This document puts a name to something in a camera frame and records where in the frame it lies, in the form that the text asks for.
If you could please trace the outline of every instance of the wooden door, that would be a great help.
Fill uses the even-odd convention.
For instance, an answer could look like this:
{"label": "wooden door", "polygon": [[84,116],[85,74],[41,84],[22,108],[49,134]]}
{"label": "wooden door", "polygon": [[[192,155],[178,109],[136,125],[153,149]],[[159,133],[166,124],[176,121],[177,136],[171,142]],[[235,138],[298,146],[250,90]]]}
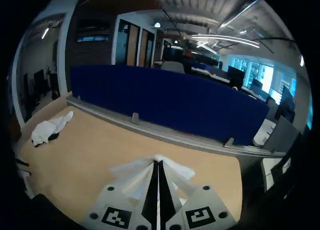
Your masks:
{"label": "wooden door", "polygon": [[141,37],[141,48],[140,48],[140,58],[139,58],[139,66],[144,67],[146,61],[146,52],[147,52],[147,40],[148,40],[148,31],[142,31]]}
{"label": "wooden door", "polygon": [[139,28],[137,26],[130,26],[127,65],[136,66],[137,42],[138,42]]}

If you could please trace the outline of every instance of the black cloth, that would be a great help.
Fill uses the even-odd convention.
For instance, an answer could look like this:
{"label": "black cloth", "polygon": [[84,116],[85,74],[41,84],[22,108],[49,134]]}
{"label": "black cloth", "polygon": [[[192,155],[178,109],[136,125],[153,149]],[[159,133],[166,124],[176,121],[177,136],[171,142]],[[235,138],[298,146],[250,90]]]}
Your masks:
{"label": "black cloth", "polygon": [[[53,133],[51,134],[49,137],[48,137],[48,140],[51,141],[51,140],[54,140],[56,139],[57,137],[59,136],[59,133]],[[36,146],[34,146],[35,148],[37,148],[39,145],[41,145],[42,143],[39,143],[37,144]]]}

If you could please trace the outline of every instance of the desk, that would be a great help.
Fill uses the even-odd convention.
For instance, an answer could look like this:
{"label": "desk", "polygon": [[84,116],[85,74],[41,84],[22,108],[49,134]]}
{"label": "desk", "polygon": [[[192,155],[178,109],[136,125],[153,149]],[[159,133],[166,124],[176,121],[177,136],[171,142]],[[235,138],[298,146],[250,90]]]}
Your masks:
{"label": "desk", "polygon": [[257,134],[253,138],[253,141],[252,141],[253,144],[256,147],[262,147],[266,143],[264,139],[269,138],[275,126],[276,126],[275,123],[271,122],[268,119],[265,119],[261,127],[259,128]]}
{"label": "desk", "polygon": [[236,221],[242,206],[242,182],[235,157],[207,153],[169,144],[115,126],[75,107],[73,118],[49,144],[33,147],[31,140],[20,157],[30,164],[29,178],[35,194],[44,194],[65,215],[80,222],[102,188],[115,180],[109,167],[140,157],[162,154],[194,169],[191,179],[212,185]]}
{"label": "desk", "polygon": [[216,74],[211,74],[209,71],[207,70],[203,70],[203,69],[198,69],[198,68],[194,68],[194,67],[191,67],[191,70],[193,71],[196,71],[196,72],[199,72],[199,73],[203,73],[203,74],[206,74],[206,75],[209,75],[211,78],[213,79],[217,79],[217,80],[220,80],[222,82],[225,82],[225,83],[230,83],[230,80],[228,79],[225,79],[225,78],[222,78],[222,77],[219,77],[217,76]]}
{"label": "desk", "polygon": [[[271,169],[277,165],[281,159],[271,159],[271,158],[264,158],[261,161],[261,168],[263,173],[263,181],[264,181],[264,190],[267,191],[269,188],[272,187],[274,184],[273,176],[271,174]],[[282,167],[282,173],[285,173],[290,166],[291,160],[289,159],[284,166]]]}

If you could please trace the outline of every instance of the blue desk divider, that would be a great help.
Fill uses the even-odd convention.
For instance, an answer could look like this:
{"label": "blue desk divider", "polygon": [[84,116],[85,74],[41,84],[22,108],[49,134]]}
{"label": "blue desk divider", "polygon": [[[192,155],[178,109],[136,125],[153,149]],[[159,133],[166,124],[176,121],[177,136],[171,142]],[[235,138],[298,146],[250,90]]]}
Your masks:
{"label": "blue desk divider", "polygon": [[126,65],[73,66],[75,98],[178,131],[248,145],[269,107],[201,77]]}

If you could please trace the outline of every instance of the door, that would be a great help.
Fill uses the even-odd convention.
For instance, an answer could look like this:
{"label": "door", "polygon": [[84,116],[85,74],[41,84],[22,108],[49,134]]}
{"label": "door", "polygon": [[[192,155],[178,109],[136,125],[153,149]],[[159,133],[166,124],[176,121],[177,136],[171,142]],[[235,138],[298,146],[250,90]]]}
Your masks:
{"label": "door", "polygon": [[140,58],[139,58],[139,66],[144,67],[146,62],[146,52],[147,52],[147,40],[148,40],[148,31],[142,31],[141,37],[141,48],[140,48]]}
{"label": "door", "polygon": [[116,64],[135,66],[140,28],[120,20],[116,47]]}
{"label": "door", "polygon": [[139,28],[137,26],[130,26],[127,65],[136,66],[137,63],[137,43],[139,37]]}
{"label": "door", "polygon": [[153,50],[154,34],[143,30],[140,48],[139,66],[151,67],[151,57]]}

